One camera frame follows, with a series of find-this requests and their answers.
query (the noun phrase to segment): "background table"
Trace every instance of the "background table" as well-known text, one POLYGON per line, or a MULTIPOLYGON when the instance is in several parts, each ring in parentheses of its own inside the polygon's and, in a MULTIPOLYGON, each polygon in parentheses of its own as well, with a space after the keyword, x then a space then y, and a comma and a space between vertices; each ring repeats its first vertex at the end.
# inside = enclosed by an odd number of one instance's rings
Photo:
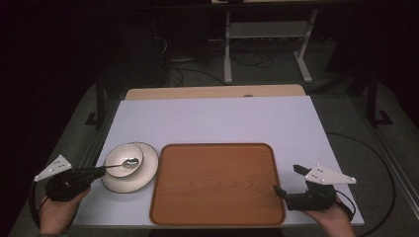
MULTIPOLYGON (((338 172, 340 168, 310 98, 299 88, 249 86, 131 91, 120 104, 97 165, 103 164, 113 148, 133 141, 148 143, 159 154, 171 143, 263 142, 274 150, 283 189, 290 194, 303 193, 305 181, 293 171, 294 164, 311 168, 320 163, 338 172), (200 94, 202 91, 214 91, 218 98, 210 98, 210 93, 200 94), (263 91, 268 96, 260 97, 263 91), (149 100, 134 100, 147 94, 149 100), (194 94, 205 98, 189 98, 194 94), (164 99, 168 95, 180 99, 164 99)), ((73 223, 95 227, 164 227, 154 225, 149 219, 153 188, 154 180, 137 192, 115 194, 96 181, 73 223)), ((353 199, 347 185, 335 188, 353 199)), ((287 211, 283 226, 312 223, 313 220, 299 211, 287 211)), ((364 223, 359 212, 353 223, 364 223)))

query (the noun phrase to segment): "white tabletop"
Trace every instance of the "white tabletop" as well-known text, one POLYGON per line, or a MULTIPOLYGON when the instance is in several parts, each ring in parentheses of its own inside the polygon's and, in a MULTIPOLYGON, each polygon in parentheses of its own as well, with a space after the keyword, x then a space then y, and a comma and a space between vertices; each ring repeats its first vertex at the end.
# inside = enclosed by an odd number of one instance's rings
MULTIPOLYGON (((308 96, 122 101, 97 166, 112 149, 134 141, 150 144, 158 154, 170 143, 267 143, 274 150, 281 186, 289 194, 306 189, 294 164, 312 168, 319 163, 341 172, 308 96)), ((159 228, 149 219, 153 187, 154 180, 137 192, 116 194, 97 180, 73 224, 159 228)), ((354 200, 347 185, 335 189, 354 200)), ((283 226, 313 223, 299 211, 286 210, 283 226)), ((352 223, 364 223, 358 211, 352 223)))

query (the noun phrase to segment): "spoon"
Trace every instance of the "spoon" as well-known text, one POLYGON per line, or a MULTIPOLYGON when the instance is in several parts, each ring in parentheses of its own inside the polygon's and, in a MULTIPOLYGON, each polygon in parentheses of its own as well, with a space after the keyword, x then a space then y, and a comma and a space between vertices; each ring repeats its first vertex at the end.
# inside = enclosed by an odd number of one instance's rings
POLYGON ((128 158, 123 161, 121 165, 115 165, 115 166, 104 166, 105 168, 114 168, 114 167, 123 167, 126 169, 134 169, 138 166, 139 161, 137 158, 128 158))

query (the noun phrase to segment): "brown rectangular tray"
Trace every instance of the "brown rectangular tray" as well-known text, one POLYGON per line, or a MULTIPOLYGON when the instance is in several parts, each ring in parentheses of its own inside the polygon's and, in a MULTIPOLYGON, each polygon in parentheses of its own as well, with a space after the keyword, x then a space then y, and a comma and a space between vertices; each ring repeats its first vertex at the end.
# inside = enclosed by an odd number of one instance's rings
POLYGON ((159 225, 278 226, 284 205, 264 143, 169 144, 162 149, 150 219, 159 225))

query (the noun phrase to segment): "person's arm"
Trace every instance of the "person's arm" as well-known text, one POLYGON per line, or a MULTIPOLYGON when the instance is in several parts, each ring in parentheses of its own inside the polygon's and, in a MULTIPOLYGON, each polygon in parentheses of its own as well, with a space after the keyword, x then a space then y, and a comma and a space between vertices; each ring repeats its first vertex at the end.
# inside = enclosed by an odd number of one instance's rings
POLYGON ((304 213, 313 218, 329 237, 356 236, 348 215, 337 204, 333 204, 327 210, 304 211, 304 213))
POLYGON ((40 235, 65 234, 78 204, 89 192, 90 189, 70 201, 52 201, 48 199, 40 210, 40 235))

